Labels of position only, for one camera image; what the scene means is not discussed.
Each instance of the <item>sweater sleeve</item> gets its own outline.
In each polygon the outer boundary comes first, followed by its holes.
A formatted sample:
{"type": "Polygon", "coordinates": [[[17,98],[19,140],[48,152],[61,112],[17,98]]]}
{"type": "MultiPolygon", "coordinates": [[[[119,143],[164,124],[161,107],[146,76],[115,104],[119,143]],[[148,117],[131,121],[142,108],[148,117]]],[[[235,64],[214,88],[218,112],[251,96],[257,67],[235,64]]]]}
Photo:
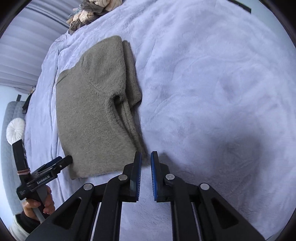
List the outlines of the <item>sweater sleeve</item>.
{"type": "Polygon", "coordinates": [[[25,241],[39,224],[40,222],[27,217],[24,212],[22,212],[21,214],[15,215],[12,225],[9,227],[9,231],[17,241],[25,241]]]}
{"type": "Polygon", "coordinates": [[[15,216],[13,219],[12,225],[9,227],[9,231],[11,235],[16,239],[16,241],[25,241],[29,236],[22,226],[17,222],[17,217],[15,216]]]}

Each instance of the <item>white round pillow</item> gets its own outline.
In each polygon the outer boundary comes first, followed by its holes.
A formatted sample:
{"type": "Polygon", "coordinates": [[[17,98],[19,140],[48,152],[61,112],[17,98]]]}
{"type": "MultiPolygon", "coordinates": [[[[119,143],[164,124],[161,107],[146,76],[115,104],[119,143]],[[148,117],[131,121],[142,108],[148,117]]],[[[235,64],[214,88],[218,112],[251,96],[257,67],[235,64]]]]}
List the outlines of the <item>white round pillow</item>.
{"type": "Polygon", "coordinates": [[[26,123],[22,118],[13,119],[7,126],[6,139],[10,145],[22,139],[26,123]]]}

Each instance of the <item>person's arm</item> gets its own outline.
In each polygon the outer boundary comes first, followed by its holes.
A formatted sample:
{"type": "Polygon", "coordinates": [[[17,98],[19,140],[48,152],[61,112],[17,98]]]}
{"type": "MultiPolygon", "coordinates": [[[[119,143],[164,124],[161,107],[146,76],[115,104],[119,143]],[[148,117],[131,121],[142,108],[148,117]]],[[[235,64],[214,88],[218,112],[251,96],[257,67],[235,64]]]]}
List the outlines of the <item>person's arm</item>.
{"type": "MultiPolygon", "coordinates": [[[[47,187],[48,195],[44,203],[44,213],[52,214],[55,211],[54,201],[52,200],[51,190],[47,187]]],[[[23,211],[15,215],[9,231],[17,241],[25,241],[29,234],[38,227],[40,222],[33,212],[33,208],[39,207],[41,204],[32,199],[26,199],[23,202],[23,211]]]]}

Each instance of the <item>gray sweater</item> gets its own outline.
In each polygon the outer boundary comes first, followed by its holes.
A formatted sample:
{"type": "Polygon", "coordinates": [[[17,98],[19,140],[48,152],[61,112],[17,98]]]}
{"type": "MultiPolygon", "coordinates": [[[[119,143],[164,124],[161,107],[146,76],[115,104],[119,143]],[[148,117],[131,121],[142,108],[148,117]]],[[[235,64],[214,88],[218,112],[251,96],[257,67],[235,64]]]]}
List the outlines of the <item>gray sweater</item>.
{"type": "Polygon", "coordinates": [[[57,125],[70,177],[123,170],[135,151],[144,152],[133,121],[141,100],[133,54],[119,36],[87,50],[57,81],[57,125]]]}

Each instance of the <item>white wall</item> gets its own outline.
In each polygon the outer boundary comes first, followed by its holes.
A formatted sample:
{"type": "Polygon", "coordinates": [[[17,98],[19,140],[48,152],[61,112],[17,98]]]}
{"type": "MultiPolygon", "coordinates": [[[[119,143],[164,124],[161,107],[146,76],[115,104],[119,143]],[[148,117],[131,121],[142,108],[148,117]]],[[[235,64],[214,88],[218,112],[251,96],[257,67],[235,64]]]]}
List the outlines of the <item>white wall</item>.
{"type": "MultiPolygon", "coordinates": [[[[14,88],[0,85],[0,131],[2,130],[3,118],[4,118],[7,104],[11,101],[16,101],[18,94],[22,95],[21,97],[22,101],[25,101],[28,97],[27,94],[20,93],[16,91],[14,88]]],[[[1,165],[0,165],[0,200],[1,200],[0,217],[4,222],[4,224],[8,227],[12,223],[13,215],[8,205],[7,197],[5,195],[1,165]]]]}
{"type": "Polygon", "coordinates": [[[259,0],[237,0],[238,2],[252,9],[252,15],[260,19],[267,27],[269,27],[281,40],[283,46],[288,49],[295,48],[292,40],[285,31],[284,27],[278,21],[276,16],[267,9],[259,0]]]}

